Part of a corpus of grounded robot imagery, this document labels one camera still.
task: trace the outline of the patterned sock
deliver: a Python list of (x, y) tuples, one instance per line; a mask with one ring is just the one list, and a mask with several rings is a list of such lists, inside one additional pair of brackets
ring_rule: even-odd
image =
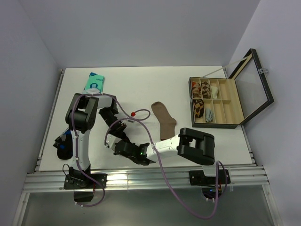
[(202, 83), (202, 94), (205, 99), (210, 99), (211, 97), (210, 85), (206, 81)]
[(165, 105), (161, 102), (155, 102), (151, 105), (151, 109), (160, 123), (160, 139), (166, 140), (174, 137), (177, 121), (170, 116)]
[(211, 91), (212, 91), (212, 98), (217, 99), (218, 88), (215, 86), (211, 86)]
[(201, 98), (201, 86), (197, 82), (192, 82), (192, 96), (194, 98)]
[(206, 122), (212, 122), (213, 120), (213, 112), (209, 108), (206, 108), (205, 110), (205, 118)]
[(194, 116), (196, 118), (201, 118), (204, 114), (204, 101), (203, 100), (194, 100), (193, 107), (194, 107)]

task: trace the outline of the brown sock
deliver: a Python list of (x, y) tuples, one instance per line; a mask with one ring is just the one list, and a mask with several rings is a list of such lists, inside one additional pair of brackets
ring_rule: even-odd
[(151, 105), (151, 109), (160, 123), (160, 139), (166, 140), (174, 137), (177, 121), (170, 116), (165, 105), (161, 102), (155, 102)]

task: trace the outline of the teal package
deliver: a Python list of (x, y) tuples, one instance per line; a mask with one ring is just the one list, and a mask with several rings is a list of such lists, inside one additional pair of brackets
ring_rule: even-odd
[(102, 93), (103, 82), (104, 82), (104, 77), (102, 75), (98, 75), (96, 73), (91, 72), (84, 90), (96, 88)]

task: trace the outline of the metal latch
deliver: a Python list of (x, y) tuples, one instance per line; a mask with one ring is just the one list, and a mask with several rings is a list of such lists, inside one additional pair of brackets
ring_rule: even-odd
[(266, 67), (263, 67), (261, 69), (258, 69), (258, 73), (266, 75), (267, 73), (269, 73), (269, 71)]

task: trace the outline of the gray wall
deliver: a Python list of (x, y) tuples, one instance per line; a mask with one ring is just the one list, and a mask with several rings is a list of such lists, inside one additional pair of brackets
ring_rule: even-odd
[(224, 65), (259, 0), (20, 0), (60, 67)]
[(35, 167), (59, 71), (20, 3), (0, 4), (0, 221), (8, 226)]
[(263, 164), (285, 225), (300, 225), (301, 198), (301, 1), (261, 0), (232, 61), (257, 49), (269, 69), (275, 103), (246, 126)]
[[(177, 189), (196, 213), (208, 216), (214, 207), (199, 187)], [(95, 193), (99, 199), (101, 192)], [(106, 191), (92, 208), (74, 205), (73, 193), (31, 194), (23, 226), (272, 226), (262, 186), (234, 187), (218, 200), (216, 214), (200, 220), (187, 212), (168, 189)]]

